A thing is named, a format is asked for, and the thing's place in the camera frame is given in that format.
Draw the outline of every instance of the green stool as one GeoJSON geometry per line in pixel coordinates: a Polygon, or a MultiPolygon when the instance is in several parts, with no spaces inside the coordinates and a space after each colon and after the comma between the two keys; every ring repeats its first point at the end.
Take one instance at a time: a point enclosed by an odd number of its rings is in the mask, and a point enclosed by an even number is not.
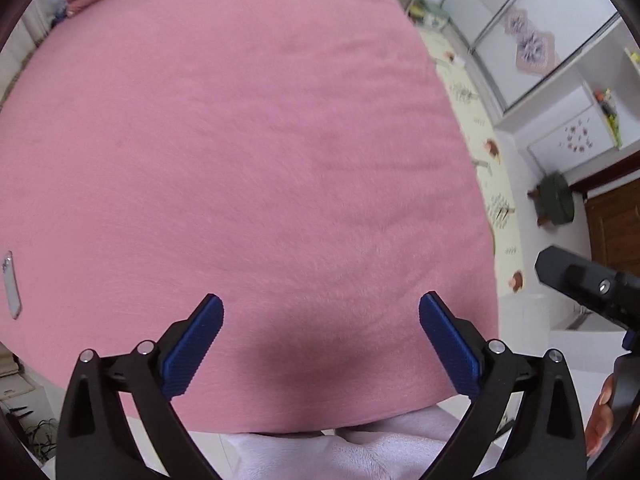
{"type": "Polygon", "coordinates": [[[527,196],[533,200],[538,226],[570,224],[574,221],[574,196],[561,173],[547,175],[527,196]]]}

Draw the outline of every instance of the human hand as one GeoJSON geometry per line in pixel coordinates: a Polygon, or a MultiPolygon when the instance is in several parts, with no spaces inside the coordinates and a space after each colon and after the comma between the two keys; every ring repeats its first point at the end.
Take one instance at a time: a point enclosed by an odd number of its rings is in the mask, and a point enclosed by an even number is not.
{"type": "MultiPolygon", "coordinates": [[[[591,418],[584,430],[584,436],[587,442],[587,456],[591,457],[599,452],[602,447],[602,441],[613,428],[613,411],[608,405],[613,394],[613,375],[609,376],[602,387],[600,397],[593,407],[591,418]]],[[[634,420],[638,420],[640,409],[636,412],[634,420]]]]}

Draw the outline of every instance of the brown door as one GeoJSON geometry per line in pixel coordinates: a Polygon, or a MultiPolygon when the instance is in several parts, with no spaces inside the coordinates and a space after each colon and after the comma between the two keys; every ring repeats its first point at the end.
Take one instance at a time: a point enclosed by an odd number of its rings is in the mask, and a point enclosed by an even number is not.
{"type": "Polygon", "coordinates": [[[640,180],[587,201],[591,257],[640,276],[640,180]]]}

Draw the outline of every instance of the pink bedspread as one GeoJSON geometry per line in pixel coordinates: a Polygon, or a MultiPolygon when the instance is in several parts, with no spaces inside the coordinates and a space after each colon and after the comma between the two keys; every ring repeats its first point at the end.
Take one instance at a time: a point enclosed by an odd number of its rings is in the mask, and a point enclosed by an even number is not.
{"type": "Polygon", "coordinates": [[[190,430],[334,428],[452,387],[435,289],[497,333],[492,239],[434,65],[395,0],[103,0],[0,114],[0,340],[60,385],[208,292],[190,430]]]}

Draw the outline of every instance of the cream patterned mat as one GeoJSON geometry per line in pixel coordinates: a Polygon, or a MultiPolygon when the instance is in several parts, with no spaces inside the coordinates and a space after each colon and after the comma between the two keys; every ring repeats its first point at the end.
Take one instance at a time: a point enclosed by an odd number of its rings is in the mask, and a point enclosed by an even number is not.
{"type": "Polygon", "coordinates": [[[513,294],[524,286],[522,244],[511,184],[507,169],[500,160],[494,128],[466,70],[450,62],[447,54],[454,50],[449,41],[438,32],[424,28],[417,30],[436,62],[436,71],[447,89],[476,167],[487,218],[494,234],[498,296],[513,294]]]}

